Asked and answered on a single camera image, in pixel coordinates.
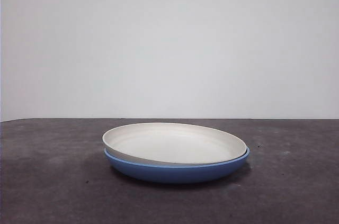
stacked plates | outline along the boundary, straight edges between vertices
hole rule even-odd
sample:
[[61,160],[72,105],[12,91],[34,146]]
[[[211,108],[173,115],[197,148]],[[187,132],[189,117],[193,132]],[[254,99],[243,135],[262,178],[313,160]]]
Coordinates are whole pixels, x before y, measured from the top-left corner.
[[224,131],[181,123],[138,123],[103,135],[118,171],[145,181],[197,183],[226,176],[244,164],[245,143]]

dark gray table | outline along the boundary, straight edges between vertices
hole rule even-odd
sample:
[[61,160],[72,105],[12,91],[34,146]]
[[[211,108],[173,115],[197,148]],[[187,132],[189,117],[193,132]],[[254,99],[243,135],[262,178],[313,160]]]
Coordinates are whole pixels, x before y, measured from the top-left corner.
[[[113,170],[102,134],[154,121],[228,131],[251,154],[202,184]],[[26,119],[1,123],[1,144],[3,224],[339,223],[339,120]]]

table surface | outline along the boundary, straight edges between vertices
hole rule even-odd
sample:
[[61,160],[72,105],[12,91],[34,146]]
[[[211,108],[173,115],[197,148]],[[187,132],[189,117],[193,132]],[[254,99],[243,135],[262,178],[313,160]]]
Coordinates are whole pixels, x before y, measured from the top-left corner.
[[[110,167],[102,134],[140,122],[230,132],[251,149],[222,179],[143,182]],[[38,223],[339,223],[339,120],[24,119],[1,123],[1,218]]]

plate rim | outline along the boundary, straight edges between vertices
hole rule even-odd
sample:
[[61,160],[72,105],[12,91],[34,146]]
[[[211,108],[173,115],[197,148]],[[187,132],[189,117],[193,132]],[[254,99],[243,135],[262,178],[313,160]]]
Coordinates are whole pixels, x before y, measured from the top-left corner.
[[212,163],[212,164],[203,164],[203,165],[185,165],[185,166],[171,166],[171,165],[153,165],[153,164],[144,164],[144,163],[136,163],[136,162],[130,162],[128,160],[124,160],[124,159],[119,159],[116,158],[115,156],[112,156],[107,149],[104,149],[104,152],[106,154],[106,156],[108,158],[112,158],[118,162],[122,162],[124,164],[130,164],[130,165],[136,165],[136,166],[142,166],[142,167],[156,167],[156,168],[201,168],[201,167],[215,167],[215,166],[221,166],[221,165],[226,165],[226,164],[230,164],[230,163],[234,163],[237,161],[240,161],[244,158],[247,158],[250,154],[250,150],[249,147],[246,146],[246,152],[245,154],[241,155],[238,158],[232,159],[232,160],[228,160],[226,162],[218,162],[218,163]]

blue plate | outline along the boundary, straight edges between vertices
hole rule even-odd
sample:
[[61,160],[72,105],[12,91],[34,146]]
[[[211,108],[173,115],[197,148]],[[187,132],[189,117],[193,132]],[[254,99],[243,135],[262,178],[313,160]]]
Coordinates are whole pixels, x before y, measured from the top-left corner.
[[200,183],[229,175],[239,169],[249,155],[249,148],[244,155],[228,162],[195,166],[149,165],[118,159],[105,149],[111,165],[121,173],[136,179],[156,183]]

